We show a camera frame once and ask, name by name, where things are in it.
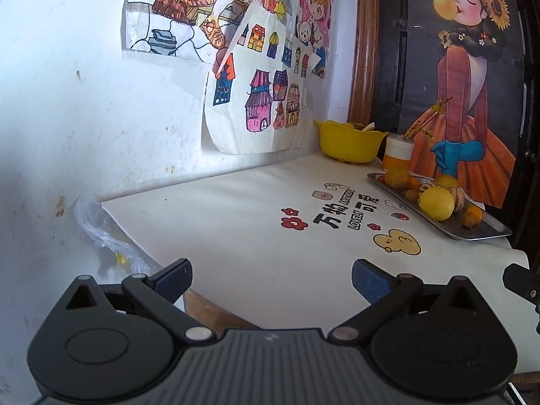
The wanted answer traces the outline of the coloured houses drawing sheet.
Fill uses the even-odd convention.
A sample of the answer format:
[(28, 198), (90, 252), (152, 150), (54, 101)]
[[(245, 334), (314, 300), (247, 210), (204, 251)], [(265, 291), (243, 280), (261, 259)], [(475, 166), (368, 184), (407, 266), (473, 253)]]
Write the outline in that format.
[(286, 23), (252, 2), (208, 80), (204, 119), (212, 143), (228, 155), (302, 147), (307, 82), (318, 61)]

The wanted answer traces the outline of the girl in orange dress poster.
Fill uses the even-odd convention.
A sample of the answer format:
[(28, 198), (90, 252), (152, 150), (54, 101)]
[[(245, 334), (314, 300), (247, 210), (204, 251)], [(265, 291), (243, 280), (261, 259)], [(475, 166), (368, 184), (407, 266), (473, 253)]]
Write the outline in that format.
[(523, 115), (523, 40), (515, 0), (408, 0), (403, 134), (437, 99), (443, 116), (414, 138), (413, 172), (450, 174), (468, 195), (500, 208)]

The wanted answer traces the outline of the yellow flower sprig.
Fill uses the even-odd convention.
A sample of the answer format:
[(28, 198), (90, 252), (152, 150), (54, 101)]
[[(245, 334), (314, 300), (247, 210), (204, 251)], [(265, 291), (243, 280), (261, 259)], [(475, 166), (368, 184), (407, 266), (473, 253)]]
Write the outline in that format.
[(447, 105), (453, 102), (451, 96), (442, 97), (437, 99), (434, 104), (432, 104), (420, 117), (410, 125), (403, 134), (403, 139), (405, 141), (414, 141), (414, 138), (418, 134), (424, 134), (428, 140), (433, 140), (433, 133), (430, 130), (427, 130), (428, 125), (430, 125), (438, 116), (443, 116), (446, 112)]

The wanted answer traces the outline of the brown wooden door frame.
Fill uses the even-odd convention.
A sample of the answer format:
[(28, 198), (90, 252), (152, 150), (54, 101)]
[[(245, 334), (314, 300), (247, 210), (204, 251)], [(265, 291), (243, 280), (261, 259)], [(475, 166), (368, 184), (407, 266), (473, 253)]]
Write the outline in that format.
[(357, 0), (355, 52), (348, 113), (350, 122), (370, 122), (376, 81), (380, 0)]

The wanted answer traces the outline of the yellow plastic bowl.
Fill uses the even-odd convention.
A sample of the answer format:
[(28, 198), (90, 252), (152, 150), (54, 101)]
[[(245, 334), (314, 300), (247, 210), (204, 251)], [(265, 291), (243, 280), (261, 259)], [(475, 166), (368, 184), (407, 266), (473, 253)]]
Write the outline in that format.
[(354, 123), (317, 121), (319, 145), (324, 155), (354, 165), (373, 162), (387, 132), (360, 130)]

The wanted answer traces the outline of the girl with bear drawing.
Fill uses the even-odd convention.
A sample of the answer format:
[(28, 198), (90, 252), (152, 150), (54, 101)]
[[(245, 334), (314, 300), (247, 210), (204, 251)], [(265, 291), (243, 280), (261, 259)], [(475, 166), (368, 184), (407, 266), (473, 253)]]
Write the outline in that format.
[(319, 58), (312, 72), (325, 78), (333, 0), (299, 0), (296, 36)]

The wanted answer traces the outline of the small brown kiwi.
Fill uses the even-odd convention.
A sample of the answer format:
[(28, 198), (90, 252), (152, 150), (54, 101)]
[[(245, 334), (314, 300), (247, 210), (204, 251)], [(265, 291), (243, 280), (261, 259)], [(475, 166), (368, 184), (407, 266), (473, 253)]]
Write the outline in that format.
[(418, 193), (414, 189), (409, 189), (404, 194), (405, 199), (410, 203), (415, 203), (418, 200)]

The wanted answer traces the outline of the yellow green mango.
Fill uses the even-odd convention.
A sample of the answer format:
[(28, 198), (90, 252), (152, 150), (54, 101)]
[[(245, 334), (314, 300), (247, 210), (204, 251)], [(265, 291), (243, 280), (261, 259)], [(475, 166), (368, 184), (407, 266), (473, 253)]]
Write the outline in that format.
[(459, 188), (459, 181), (450, 174), (442, 174), (435, 178), (434, 182), (439, 187), (444, 187), (446, 189)]

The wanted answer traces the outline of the brown round pear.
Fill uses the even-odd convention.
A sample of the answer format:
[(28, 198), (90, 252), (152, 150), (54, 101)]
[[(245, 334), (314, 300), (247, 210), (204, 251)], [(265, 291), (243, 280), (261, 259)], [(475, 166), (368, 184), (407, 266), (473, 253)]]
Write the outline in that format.
[(411, 175), (401, 165), (391, 166), (384, 173), (384, 184), (398, 193), (407, 191), (410, 187)]

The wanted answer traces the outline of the clear plastic bag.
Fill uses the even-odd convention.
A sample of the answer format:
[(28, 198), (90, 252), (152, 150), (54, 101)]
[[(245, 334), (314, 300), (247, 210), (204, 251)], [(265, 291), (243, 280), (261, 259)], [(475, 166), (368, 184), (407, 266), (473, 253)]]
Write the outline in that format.
[(113, 253), (117, 269), (125, 274), (150, 273), (144, 254), (118, 227), (101, 202), (80, 196), (74, 204), (73, 215), (98, 248)]

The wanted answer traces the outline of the cartoon figures drawing sheet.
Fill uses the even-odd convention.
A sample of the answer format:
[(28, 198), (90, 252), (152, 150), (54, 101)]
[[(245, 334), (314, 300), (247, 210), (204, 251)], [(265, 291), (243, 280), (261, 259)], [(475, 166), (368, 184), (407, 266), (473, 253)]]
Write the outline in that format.
[(219, 65), (252, 0), (125, 0), (126, 50)]

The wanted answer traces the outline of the white printed tablecloth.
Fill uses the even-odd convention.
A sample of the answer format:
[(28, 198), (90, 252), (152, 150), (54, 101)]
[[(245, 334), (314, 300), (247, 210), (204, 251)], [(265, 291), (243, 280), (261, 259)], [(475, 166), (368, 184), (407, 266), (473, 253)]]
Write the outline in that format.
[(263, 328), (329, 331), (367, 305), (351, 283), (360, 258), (428, 284), (470, 278), (513, 339), (521, 372), (539, 368), (534, 307), (507, 291), (526, 264), (506, 240), (453, 240), (370, 180), (369, 165), (305, 156), (106, 201), (161, 265), (188, 258), (195, 292)]

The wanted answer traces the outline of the small orange tangerine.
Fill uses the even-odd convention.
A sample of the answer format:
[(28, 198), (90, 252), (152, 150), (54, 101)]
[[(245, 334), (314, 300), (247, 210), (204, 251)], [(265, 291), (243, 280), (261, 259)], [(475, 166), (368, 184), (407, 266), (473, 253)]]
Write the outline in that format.
[(465, 228), (473, 228), (483, 220), (483, 210), (475, 205), (467, 207), (462, 219), (462, 225)]
[(411, 177), (409, 181), (409, 187), (414, 190), (418, 190), (420, 187), (420, 182), (417, 178)]

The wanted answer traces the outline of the white orange cup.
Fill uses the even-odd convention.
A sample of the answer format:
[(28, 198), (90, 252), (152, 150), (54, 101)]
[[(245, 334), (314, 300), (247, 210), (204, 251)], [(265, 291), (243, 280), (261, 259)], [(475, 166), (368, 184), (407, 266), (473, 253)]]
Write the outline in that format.
[(383, 155), (383, 169), (400, 166), (409, 169), (414, 143), (405, 140), (400, 134), (389, 134), (386, 137), (385, 151)]

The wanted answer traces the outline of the dark striped pepino melon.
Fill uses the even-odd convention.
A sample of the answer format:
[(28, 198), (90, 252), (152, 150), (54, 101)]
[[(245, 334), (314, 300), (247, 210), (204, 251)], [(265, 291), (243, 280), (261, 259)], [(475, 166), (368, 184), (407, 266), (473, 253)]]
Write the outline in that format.
[(418, 188), (418, 195), (421, 196), (423, 193), (425, 193), (427, 190), (431, 189), (432, 187), (438, 187), (438, 184), (434, 181), (427, 181), (425, 183), (422, 183), (420, 187)]

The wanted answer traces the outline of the large yellow lemon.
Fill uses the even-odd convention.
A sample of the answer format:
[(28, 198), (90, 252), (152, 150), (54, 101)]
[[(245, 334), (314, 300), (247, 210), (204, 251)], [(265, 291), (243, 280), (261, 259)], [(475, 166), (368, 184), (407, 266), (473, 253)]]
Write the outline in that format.
[(453, 214), (454, 199), (445, 188), (432, 187), (419, 196), (418, 206), (431, 219), (444, 221)]

